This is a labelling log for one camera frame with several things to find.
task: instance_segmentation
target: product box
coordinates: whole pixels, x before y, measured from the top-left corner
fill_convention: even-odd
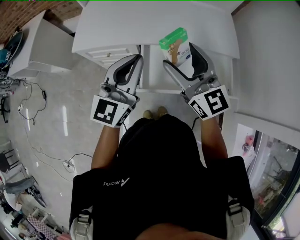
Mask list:
[[[159,41],[165,59],[179,67],[192,57],[189,48],[188,34],[184,28],[178,28]]]

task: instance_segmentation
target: white floor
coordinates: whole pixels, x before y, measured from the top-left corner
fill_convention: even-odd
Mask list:
[[[47,106],[38,113],[35,126],[32,121],[24,120],[17,111],[20,101],[25,99],[26,88],[20,85],[15,95],[9,99],[11,113],[8,115],[8,124],[5,124],[8,138],[21,162],[38,181],[48,205],[46,211],[54,216],[57,224],[64,227],[68,227],[72,179],[76,174],[90,169],[91,158],[83,155],[74,157],[75,172],[69,173],[61,160],[48,156],[69,160],[76,153],[93,155],[102,125],[90,120],[90,109],[93,96],[99,93],[99,85],[105,73],[106,69],[78,55],[75,56],[74,68],[69,72],[40,72],[33,81],[46,91]],[[141,118],[143,111],[156,111],[161,105],[170,114],[192,126],[196,114],[181,96],[153,93],[138,95],[141,101],[130,114],[127,127]],[[35,85],[22,113],[26,116],[28,109],[31,118],[44,104],[41,90]],[[200,127],[197,125],[200,125],[198,121],[194,132],[200,140]]]

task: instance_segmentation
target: black chair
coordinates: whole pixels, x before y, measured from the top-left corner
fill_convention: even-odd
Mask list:
[[[5,103],[5,99],[6,99],[6,97],[3,97],[2,99],[1,99],[1,103],[0,103],[0,111],[1,111],[1,115],[3,116],[3,119],[4,119],[4,122],[5,123],[8,123],[8,120],[5,120],[5,115],[4,115],[4,113],[10,113],[10,110],[6,110],[5,108],[4,108],[4,103]]]
[[[13,151],[13,149],[12,150],[8,150],[8,152],[3,151],[3,152],[0,153],[0,171],[3,172],[3,173],[6,173],[7,171],[12,170],[13,168],[15,168],[15,167],[18,166],[17,163],[19,161],[16,161],[15,163],[13,163],[11,165],[8,162],[8,158],[11,158],[13,155],[11,155],[9,157],[5,156],[5,154],[8,154],[8,153],[10,153],[12,151]]]

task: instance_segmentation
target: shoe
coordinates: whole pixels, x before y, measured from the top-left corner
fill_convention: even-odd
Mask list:
[[[152,112],[150,110],[144,111],[142,117],[146,118],[146,119],[153,119],[153,115],[152,115]]]
[[[168,114],[168,111],[165,107],[159,107],[158,110],[157,110],[157,117],[158,118],[161,118],[162,116]]]

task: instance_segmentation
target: printed logo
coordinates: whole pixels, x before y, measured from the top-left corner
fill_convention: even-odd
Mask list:
[[[128,108],[126,112],[121,117],[120,121],[117,123],[117,126],[121,126],[122,123],[125,121],[125,119],[128,117],[128,115],[131,113],[131,110]]]
[[[191,104],[192,108],[195,109],[195,111],[198,113],[198,115],[203,119],[207,117],[207,114],[205,111],[197,104],[197,102],[194,100]]]
[[[125,181],[122,179],[121,181],[121,187],[129,180],[129,178],[127,178]],[[116,181],[116,182],[103,182],[103,186],[112,186],[112,185],[119,185],[120,181]]]
[[[112,124],[117,108],[118,108],[117,103],[109,102],[104,99],[99,99],[94,114],[94,119],[108,124]]]
[[[204,97],[213,115],[229,108],[221,89],[211,91]]]

